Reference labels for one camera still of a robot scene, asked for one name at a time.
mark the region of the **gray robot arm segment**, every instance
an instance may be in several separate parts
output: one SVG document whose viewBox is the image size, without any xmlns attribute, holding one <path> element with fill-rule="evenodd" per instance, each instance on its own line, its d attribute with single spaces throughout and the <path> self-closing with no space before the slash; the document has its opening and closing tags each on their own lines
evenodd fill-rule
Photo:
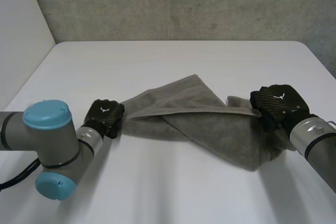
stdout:
<svg viewBox="0 0 336 224">
<path fill-rule="evenodd" d="M 0 151 L 36 151 L 43 166 L 36 189 L 47 198 L 66 199 L 102 146 L 104 135 L 116 134 L 111 129 L 117 130 L 123 106 L 108 102 L 118 108 L 115 120 L 103 124 L 99 112 L 90 109 L 77 132 L 68 106 L 61 101 L 36 103 L 25 112 L 0 112 Z"/>
</svg>

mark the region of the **table surface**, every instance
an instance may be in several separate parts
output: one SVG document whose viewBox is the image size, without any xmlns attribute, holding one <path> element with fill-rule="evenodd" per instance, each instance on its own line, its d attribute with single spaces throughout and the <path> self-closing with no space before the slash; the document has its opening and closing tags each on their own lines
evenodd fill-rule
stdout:
<svg viewBox="0 0 336 224">
<path fill-rule="evenodd" d="M 76 127 L 95 99 L 124 101 L 197 74 L 223 101 L 290 84 L 312 113 L 336 118 L 336 80 L 294 41 L 97 41 L 55 46 L 7 111 L 67 102 Z M 2 152 L 0 178 L 34 152 Z M 0 193 L 1 223 L 335 223 L 336 194 L 298 152 L 248 172 L 191 142 L 121 136 L 105 141 L 68 200 L 41 196 L 34 180 Z"/>
</svg>

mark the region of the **gray towel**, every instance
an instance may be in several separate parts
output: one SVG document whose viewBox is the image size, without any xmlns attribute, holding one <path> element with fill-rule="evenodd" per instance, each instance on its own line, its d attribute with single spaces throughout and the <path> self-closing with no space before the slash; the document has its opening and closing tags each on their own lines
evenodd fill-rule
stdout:
<svg viewBox="0 0 336 224">
<path fill-rule="evenodd" d="M 121 132 L 159 140 L 192 140 L 247 170 L 295 148 L 278 130 L 265 133 L 248 100 L 228 97 L 226 106 L 192 75 L 122 102 Z"/>
</svg>

